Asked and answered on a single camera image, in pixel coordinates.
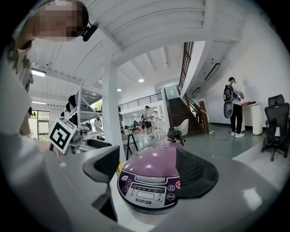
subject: black pants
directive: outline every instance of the black pants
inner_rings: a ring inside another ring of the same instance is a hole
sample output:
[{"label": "black pants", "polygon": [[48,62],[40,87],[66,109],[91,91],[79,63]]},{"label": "black pants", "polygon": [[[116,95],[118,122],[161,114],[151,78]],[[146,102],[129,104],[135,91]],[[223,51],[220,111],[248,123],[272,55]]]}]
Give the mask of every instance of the black pants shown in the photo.
[{"label": "black pants", "polygon": [[231,128],[232,132],[237,134],[241,133],[243,122],[243,109],[242,106],[233,104],[232,116],[231,116]]}]

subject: recessed light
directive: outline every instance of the recessed light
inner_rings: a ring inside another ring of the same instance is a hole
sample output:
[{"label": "recessed light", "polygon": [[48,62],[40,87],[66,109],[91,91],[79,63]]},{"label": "recessed light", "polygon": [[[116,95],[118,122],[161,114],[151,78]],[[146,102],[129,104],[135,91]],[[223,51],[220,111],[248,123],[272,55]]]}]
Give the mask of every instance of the recessed light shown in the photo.
[{"label": "recessed light", "polygon": [[46,102],[43,101],[32,101],[32,103],[46,105]]},{"label": "recessed light", "polygon": [[40,70],[34,69],[34,68],[31,69],[31,73],[33,75],[37,75],[37,76],[40,76],[40,77],[45,77],[45,75],[46,75],[46,72],[40,71]]}]

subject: black cable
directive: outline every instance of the black cable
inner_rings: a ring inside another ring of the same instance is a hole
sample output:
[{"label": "black cable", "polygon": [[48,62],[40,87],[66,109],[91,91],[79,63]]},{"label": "black cable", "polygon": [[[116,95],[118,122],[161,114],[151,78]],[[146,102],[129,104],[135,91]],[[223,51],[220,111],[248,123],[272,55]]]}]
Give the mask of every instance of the black cable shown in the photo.
[{"label": "black cable", "polygon": [[215,136],[215,132],[213,133],[213,135],[212,135],[212,138],[214,139],[214,140],[218,140],[218,141],[228,141],[228,139],[230,138],[230,133],[231,133],[231,128],[229,128],[228,129],[228,136],[227,136],[227,139],[225,139],[225,140],[220,140],[220,139],[216,139],[216,138],[214,138],[214,136]]}]

